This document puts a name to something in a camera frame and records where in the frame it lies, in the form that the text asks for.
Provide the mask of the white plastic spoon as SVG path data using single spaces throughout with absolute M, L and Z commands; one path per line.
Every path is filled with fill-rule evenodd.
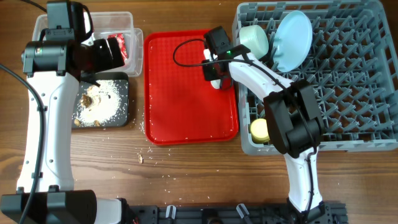
M 214 89 L 220 89 L 221 88 L 221 80 L 212 80 L 211 85 Z

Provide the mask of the black plastic tray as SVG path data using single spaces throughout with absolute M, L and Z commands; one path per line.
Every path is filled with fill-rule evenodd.
M 111 124 L 106 125 L 106 126 L 100 126 L 100 127 L 84 127 L 84 128 L 79 128 L 76 127 L 72 123 L 72 128 L 73 129 L 88 129 L 88 128 L 113 128 L 113 127 L 121 127 L 127 124 L 128 117 L 129 117 L 129 77 L 127 74 L 123 72 L 108 72 L 108 73 L 96 73 L 93 74 L 90 77 L 89 82 L 80 82 L 80 86 L 78 89 L 78 94 L 83 92 L 83 87 L 88 87 L 89 85 L 96 85 L 99 86 L 97 83 L 98 80 L 117 80 L 119 82 L 119 93 L 121 95 L 121 106 L 116 118 L 116 121 L 113 121 Z M 75 100 L 75 105 L 73 109 L 73 113 L 76 111 L 76 102 Z

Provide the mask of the yellow plastic cup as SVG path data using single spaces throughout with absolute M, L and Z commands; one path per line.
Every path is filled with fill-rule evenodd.
M 264 118 L 255 119 L 249 127 L 252 141 L 256 144 L 269 142 L 270 136 L 267 128 L 267 121 Z

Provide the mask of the light blue plate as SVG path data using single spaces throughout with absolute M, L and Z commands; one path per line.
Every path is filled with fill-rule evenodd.
M 307 58 L 312 45 L 310 19 L 302 11 L 288 13 L 279 24 L 274 37 L 274 63 L 280 72 L 298 68 Z

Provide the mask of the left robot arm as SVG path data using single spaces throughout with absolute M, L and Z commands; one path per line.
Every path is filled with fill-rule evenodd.
M 124 65 L 116 39 L 86 45 L 93 33 L 88 8 L 75 1 L 49 1 L 48 26 L 21 55 L 29 91 L 24 165 L 14 194 L 1 197 L 1 212 L 17 223 L 132 223 L 123 198 L 98 198 L 75 190 L 70 162 L 72 113 L 81 81 Z

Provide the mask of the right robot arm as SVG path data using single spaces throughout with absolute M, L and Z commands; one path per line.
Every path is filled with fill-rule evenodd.
M 323 199 L 316 162 L 324 124 L 311 84 L 276 74 L 246 46 L 233 46 L 221 26 L 205 33 L 204 39 L 205 79 L 231 78 L 263 101 L 271 143 L 287 165 L 292 219 L 300 223 L 317 219 Z

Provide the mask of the red sauce packet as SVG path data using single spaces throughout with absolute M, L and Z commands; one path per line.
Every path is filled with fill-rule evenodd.
M 128 55 L 127 55 L 127 49 L 126 49 L 126 44 L 125 44 L 125 39 L 124 39 L 123 34 L 117 33 L 117 34 L 108 35 L 108 39 L 112 39 L 112 38 L 117 40 L 123 60 L 126 61 L 128 58 Z

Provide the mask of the red serving tray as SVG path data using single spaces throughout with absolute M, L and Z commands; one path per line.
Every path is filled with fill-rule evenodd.
M 216 90 L 200 67 L 205 30 L 158 32 L 144 41 L 144 129 L 160 146 L 229 141 L 239 130 L 234 88 Z

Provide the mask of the black mounting rail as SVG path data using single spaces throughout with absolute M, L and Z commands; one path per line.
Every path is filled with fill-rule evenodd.
M 137 215 L 134 223 L 153 224 L 206 224 L 206 223 L 257 223 L 283 224 L 300 223 L 300 216 L 287 204 L 267 204 L 235 207 L 168 207 L 133 206 Z M 346 205 L 343 203 L 323 203 L 311 210 L 308 216 L 310 223 L 348 224 Z

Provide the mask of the mint green bowl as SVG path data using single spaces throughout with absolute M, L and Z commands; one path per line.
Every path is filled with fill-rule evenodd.
M 269 41 L 265 31 L 259 25 L 242 27 L 239 31 L 240 44 L 247 47 L 257 59 L 263 58 L 269 51 Z

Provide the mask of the grey dishwasher rack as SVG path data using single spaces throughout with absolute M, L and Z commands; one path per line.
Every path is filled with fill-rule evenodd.
M 397 54 L 379 1 L 245 2 L 239 30 L 261 26 L 273 40 L 282 19 L 301 11 L 313 29 L 308 57 L 284 73 L 313 86 L 326 131 L 322 151 L 391 151 L 397 147 Z

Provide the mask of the food waste pile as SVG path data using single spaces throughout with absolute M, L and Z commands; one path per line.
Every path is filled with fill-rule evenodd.
M 72 123 L 79 128 L 100 127 L 116 121 L 121 95 L 117 80 L 98 80 L 96 85 L 83 87 L 76 97 L 76 111 L 72 114 Z

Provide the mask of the clear plastic bin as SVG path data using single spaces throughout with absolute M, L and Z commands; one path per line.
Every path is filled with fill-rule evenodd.
M 85 45 L 93 45 L 97 39 L 107 39 L 113 34 L 121 34 L 124 37 L 124 46 L 127 59 L 122 67 L 111 69 L 110 72 L 124 72 L 130 77 L 137 77 L 142 72 L 143 59 L 143 33 L 133 24 L 133 16 L 130 12 L 93 12 L 83 13 L 85 30 L 91 29 L 91 37 L 83 42 Z

